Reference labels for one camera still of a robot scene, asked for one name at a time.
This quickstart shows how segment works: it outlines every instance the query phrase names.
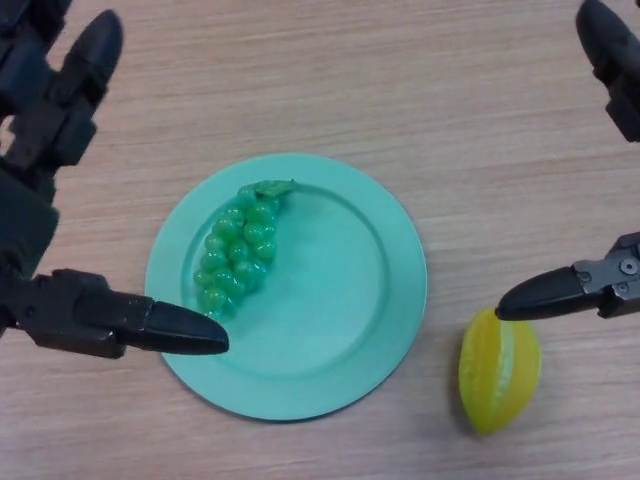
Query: plastic grapes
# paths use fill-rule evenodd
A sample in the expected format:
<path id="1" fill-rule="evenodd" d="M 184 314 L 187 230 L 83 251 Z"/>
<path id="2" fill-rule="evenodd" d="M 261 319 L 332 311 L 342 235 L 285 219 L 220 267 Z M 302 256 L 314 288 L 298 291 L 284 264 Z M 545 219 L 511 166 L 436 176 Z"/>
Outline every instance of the plastic grapes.
<path id="1" fill-rule="evenodd" d="M 293 180 L 267 180 L 238 190 L 204 240 L 193 276 L 200 310 L 214 320 L 231 318 L 239 303 L 266 280 L 276 256 L 276 219 Z"/>

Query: wooden table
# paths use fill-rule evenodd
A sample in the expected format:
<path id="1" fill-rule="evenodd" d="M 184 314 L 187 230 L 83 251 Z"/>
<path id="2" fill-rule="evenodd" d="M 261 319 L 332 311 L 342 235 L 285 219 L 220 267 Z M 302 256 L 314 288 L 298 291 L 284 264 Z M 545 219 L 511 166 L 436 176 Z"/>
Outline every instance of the wooden table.
<path id="1" fill-rule="evenodd" d="M 610 4 L 640 31 L 633 2 Z M 428 255 L 428 312 L 381 388 L 287 425 L 208 407 L 158 355 L 84 358 L 8 332 L 0 478 L 637 478 L 638 316 L 537 323 L 541 387 L 495 437 L 470 435 L 456 400 L 475 310 L 640 230 L 640 151 L 603 110 L 577 1 L 85 0 L 54 61 L 110 7 L 124 56 L 81 168 L 60 174 L 43 271 L 102 272 L 141 292 L 182 195 L 246 157 L 306 151 L 359 167 L 407 207 Z"/>

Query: metal screw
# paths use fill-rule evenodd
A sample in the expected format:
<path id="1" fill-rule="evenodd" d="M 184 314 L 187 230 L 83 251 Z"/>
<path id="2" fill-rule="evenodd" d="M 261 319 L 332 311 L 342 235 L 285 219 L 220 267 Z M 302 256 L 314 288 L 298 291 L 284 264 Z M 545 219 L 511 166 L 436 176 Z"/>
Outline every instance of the metal screw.
<path id="1" fill-rule="evenodd" d="M 625 258 L 620 262 L 620 271 L 627 275 L 635 275 L 638 273 L 638 264 L 632 258 Z"/>
<path id="2" fill-rule="evenodd" d="M 578 279 L 582 282 L 582 283 L 589 283 L 591 281 L 591 275 L 587 272 L 579 272 L 578 273 Z"/>

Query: grape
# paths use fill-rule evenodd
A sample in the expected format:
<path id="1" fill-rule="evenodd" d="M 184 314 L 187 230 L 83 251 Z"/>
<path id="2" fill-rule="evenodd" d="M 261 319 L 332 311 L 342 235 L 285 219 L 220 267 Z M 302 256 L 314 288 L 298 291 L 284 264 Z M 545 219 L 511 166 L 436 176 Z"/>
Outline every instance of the grape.
<path id="1" fill-rule="evenodd" d="M 264 239 L 264 227 L 257 223 L 247 223 L 244 226 L 244 238 L 249 243 L 260 243 Z"/>
<path id="2" fill-rule="evenodd" d="M 255 266 L 253 263 L 243 260 L 242 262 L 236 263 L 233 267 L 233 273 L 236 278 L 245 284 L 252 284 L 256 277 Z"/>
<path id="3" fill-rule="evenodd" d="M 227 303 L 227 294 L 221 288 L 207 288 L 204 291 L 204 307 L 207 311 L 222 308 Z"/>
<path id="4" fill-rule="evenodd" d="M 224 238 L 210 233 L 204 239 L 204 247 L 207 250 L 224 250 L 227 248 L 227 242 Z"/>
<path id="5" fill-rule="evenodd" d="M 222 250 L 210 250 L 200 259 L 200 266 L 205 272 L 213 272 L 227 264 L 227 256 Z"/>
<path id="6" fill-rule="evenodd" d="M 249 257 L 249 246 L 244 240 L 236 240 L 229 247 L 229 259 L 238 263 Z"/>
<path id="7" fill-rule="evenodd" d="M 247 220 L 261 225 L 273 225 L 276 214 L 267 202 L 260 200 L 247 211 Z"/>
<path id="8" fill-rule="evenodd" d="M 260 260 L 254 260 L 253 266 L 256 272 L 255 274 L 256 283 L 262 283 L 267 276 L 267 272 L 268 272 L 267 266 L 264 264 L 264 262 Z"/>
<path id="9" fill-rule="evenodd" d="M 219 268 L 213 272 L 211 279 L 212 285 L 223 290 L 227 290 L 230 286 L 233 286 L 233 272 L 227 267 Z"/>
<path id="10" fill-rule="evenodd" d="M 244 212 L 240 207 L 229 207 L 226 212 L 224 212 L 224 216 L 233 220 L 238 227 L 242 227 L 245 221 Z"/>
<path id="11" fill-rule="evenodd" d="M 265 240 L 272 238 L 276 233 L 276 228 L 273 225 L 265 225 L 263 228 Z"/>
<path id="12" fill-rule="evenodd" d="M 249 208 L 258 201 L 258 197 L 253 187 L 248 185 L 238 190 L 236 201 L 242 208 Z"/>
<path id="13" fill-rule="evenodd" d="M 193 274 L 193 283 L 195 283 L 197 287 L 207 288 L 213 283 L 213 278 L 211 278 L 211 275 L 207 272 L 198 270 Z"/>
<path id="14" fill-rule="evenodd" d="M 244 282 L 239 281 L 237 278 L 233 279 L 233 285 L 227 288 L 227 293 L 230 298 L 240 300 L 247 293 L 247 286 Z"/>
<path id="15" fill-rule="evenodd" d="M 254 247 L 256 256 L 265 262 L 271 262 L 276 256 L 276 243 L 272 240 L 259 243 Z"/>
<path id="16" fill-rule="evenodd" d="M 223 215 L 215 223 L 211 232 L 214 235 L 218 235 L 225 240 L 234 240 L 240 235 L 241 227 L 236 223 L 233 218 Z"/>

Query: green plate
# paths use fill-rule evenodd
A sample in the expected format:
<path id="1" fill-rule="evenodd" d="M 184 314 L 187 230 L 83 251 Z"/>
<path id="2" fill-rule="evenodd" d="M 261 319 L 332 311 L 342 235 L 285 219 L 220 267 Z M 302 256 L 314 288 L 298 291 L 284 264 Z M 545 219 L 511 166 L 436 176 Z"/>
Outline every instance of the green plate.
<path id="1" fill-rule="evenodd" d="M 427 270 L 411 219 L 364 173 L 305 154 L 268 155 L 209 177 L 171 213 L 153 246 L 146 294 L 194 310 L 192 275 L 220 208 L 243 185 L 300 184 L 276 225 L 264 286 L 224 323 L 230 350 L 164 355 L 212 404 L 264 420 L 301 420 L 355 402 L 402 361 L 422 323 Z"/>

